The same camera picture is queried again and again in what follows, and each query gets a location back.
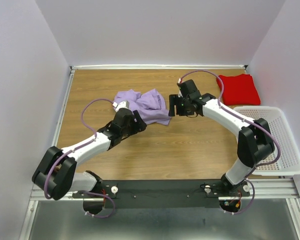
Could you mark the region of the purple t-shirt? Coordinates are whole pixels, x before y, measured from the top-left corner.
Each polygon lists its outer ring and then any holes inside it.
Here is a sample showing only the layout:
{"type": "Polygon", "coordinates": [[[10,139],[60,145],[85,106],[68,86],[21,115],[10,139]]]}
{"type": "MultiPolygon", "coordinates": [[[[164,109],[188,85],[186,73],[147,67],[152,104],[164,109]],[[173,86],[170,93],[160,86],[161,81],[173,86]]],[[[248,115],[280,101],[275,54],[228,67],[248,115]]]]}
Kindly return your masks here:
{"type": "Polygon", "coordinates": [[[155,88],[145,93],[133,89],[119,91],[114,97],[114,102],[119,104],[123,101],[128,101],[129,109],[138,111],[147,125],[158,123],[168,126],[170,123],[171,118],[168,116],[169,110],[165,99],[155,88]]]}

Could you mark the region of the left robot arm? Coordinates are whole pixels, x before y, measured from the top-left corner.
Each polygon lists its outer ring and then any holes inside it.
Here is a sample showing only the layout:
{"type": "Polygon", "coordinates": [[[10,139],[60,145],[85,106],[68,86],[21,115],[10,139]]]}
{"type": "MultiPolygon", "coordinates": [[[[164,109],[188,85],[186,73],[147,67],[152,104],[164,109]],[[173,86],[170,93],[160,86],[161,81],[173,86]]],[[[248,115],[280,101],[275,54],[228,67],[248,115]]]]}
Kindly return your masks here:
{"type": "Polygon", "coordinates": [[[138,111],[121,108],[113,120],[91,137],[64,148],[50,147],[36,168],[32,182],[43,190],[47,199],[59,200],[73,191],[97,197],[101,191],[100,178],[91,171],[77,173],[76,168],[122,140],[143,132],[146,127],[138,111]]]}

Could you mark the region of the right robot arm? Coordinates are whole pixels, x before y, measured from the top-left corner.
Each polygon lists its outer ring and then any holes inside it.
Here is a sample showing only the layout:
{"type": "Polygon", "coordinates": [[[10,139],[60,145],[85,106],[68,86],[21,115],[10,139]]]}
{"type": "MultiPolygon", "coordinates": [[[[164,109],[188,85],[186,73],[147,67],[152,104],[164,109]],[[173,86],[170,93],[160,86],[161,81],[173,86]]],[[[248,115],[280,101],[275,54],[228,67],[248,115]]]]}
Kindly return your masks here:
{"type": "Polygon", "coordinates": [[[168,115],[207,117],[234,134],[237,140],[237,160],[220,179],[220,191],[226,196],[237,192],[239,185],[257,165],[275,151],[275,143],[270,137],[271,131],[265,119],[246,118],[218,102],[209,93],[192,93],[186,97],[169,95],[168,115]]]}

